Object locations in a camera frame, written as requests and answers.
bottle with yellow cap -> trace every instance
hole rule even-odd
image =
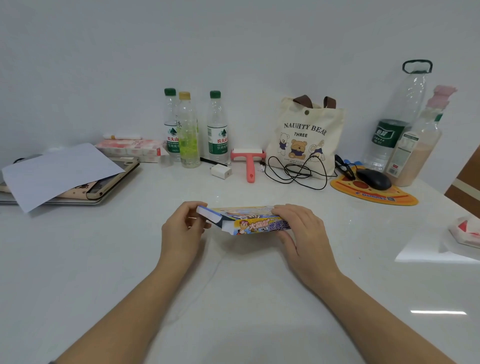
[[[177,108],[177,132],[180,146],[181,163],[186,168],[200,166],[198,153],[198,120],[190,92],[179,92]]]

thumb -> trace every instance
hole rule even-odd
[[[193,231],[195,235],[202,235],[205,227],[205,221],[198,217],[195,219],[195,222],[192,224],[192,227],[190,228],[190,231]]]
[[[292,237],[287,233],[285,230],[278,231],[277,233],[278,238],[285,246],[285,250],[287,252],[287,258],[290,259],[291,257],[295,257],[298,255],[297,248],[295,243],[293,242]]]

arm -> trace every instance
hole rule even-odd
[[[144,359],[177,288],[195,259],[206,224],[185,202],[162,226],[157,266],[133,291],[78,339],[57,364],[135,364]]]
[[[288,263],[298,277],[330,308],[369,364],[454,364],[338,269],[324,223],[309,209],[275,206],[272,212],[288,221],[296,246],[279,231]]]

person's left hand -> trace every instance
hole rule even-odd
[[[205,218],[196,212],[198,206],[207,206],[201,201],[187,201],[180,205],[162,226],[162,262],[185,273],[192,264],[200,247],[200,237],[211,227]]]

brown bear illustration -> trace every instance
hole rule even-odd
[[[288,154],[290,158],[298,158],[298,159],[305,159],[305,147],[307,146],[307,142],[301,142],[299,140],[292,139],[292,151]]]

